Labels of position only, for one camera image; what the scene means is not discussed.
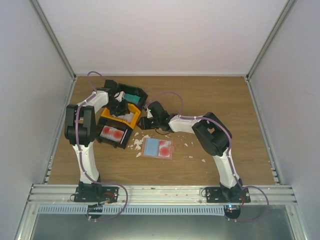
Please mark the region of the yellow bin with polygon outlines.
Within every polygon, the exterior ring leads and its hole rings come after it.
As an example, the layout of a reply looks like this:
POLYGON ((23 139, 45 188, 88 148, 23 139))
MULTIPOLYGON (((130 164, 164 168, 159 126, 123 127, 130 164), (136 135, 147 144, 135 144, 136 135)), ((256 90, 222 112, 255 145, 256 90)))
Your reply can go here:
POLYGON ((141 111, 132 103, 128 104, 128 110, 129 113, 126 113, 125 115, 115 116, 110 113, 109 109, 105 108, 101 117, 124 123, 131 129, 134 129, 141 115, 141 111))

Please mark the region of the black bin with red cards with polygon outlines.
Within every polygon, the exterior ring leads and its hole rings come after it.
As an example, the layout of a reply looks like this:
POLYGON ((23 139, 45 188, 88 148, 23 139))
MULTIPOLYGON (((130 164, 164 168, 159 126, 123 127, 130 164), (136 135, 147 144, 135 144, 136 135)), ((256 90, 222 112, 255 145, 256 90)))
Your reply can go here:
POLYGON ((133 132, 133 129, 124 122, 106 117, 100 117, 96 126, 96 140, 114 148, 125 149, 133 132))

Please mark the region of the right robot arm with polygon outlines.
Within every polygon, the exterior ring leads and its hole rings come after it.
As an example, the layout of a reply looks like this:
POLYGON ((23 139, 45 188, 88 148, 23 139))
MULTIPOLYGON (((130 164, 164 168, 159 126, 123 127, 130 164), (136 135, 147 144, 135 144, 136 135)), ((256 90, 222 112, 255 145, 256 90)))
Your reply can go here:
POLYGON ((140 129, 194 134, 204 151, 212 156, 216 164, 223 200, 228 203, 239 200, 242 182, 232 159, 232 134, 215 114, 212 112, 201 116, 169 114, 158 101, 151 103, 145 110, 147 116, 141 117, 137 122, 140 129))

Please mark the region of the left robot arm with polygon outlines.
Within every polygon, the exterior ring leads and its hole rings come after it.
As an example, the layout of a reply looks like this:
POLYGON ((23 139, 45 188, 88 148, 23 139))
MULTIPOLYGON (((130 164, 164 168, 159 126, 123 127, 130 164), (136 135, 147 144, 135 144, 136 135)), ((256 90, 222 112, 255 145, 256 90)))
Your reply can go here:
POLYGON ((118 84, 114 80, 107 79, 103 87, 95 88, 86 99, 69 104, 65 110, 64 136, 75 151, 80 171, 75 202, 102 202, 115 197, 102 186, 95 162, 96 113, 102 108, 117 116, 129 112, 128 103, 118 92, 118 84))

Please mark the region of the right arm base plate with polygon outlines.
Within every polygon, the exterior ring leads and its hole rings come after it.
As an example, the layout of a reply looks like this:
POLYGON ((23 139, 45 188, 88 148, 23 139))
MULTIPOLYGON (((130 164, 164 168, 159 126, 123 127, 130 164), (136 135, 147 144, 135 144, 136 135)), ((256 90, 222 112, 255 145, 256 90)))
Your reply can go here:
POLYGON ((205 197, 207 203, 250 203, 251 197, 248 189, 240 189, 238 186, 206 187, 205 197))

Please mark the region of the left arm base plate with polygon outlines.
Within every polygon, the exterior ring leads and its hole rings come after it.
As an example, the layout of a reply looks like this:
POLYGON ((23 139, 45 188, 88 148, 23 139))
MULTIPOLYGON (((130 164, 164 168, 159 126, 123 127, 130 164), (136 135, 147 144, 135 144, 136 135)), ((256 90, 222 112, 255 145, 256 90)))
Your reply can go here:
POLYGON ((119 187, 102 185, 79 185, 70 200, 75 203, 111 204, 118 201, 119 187))

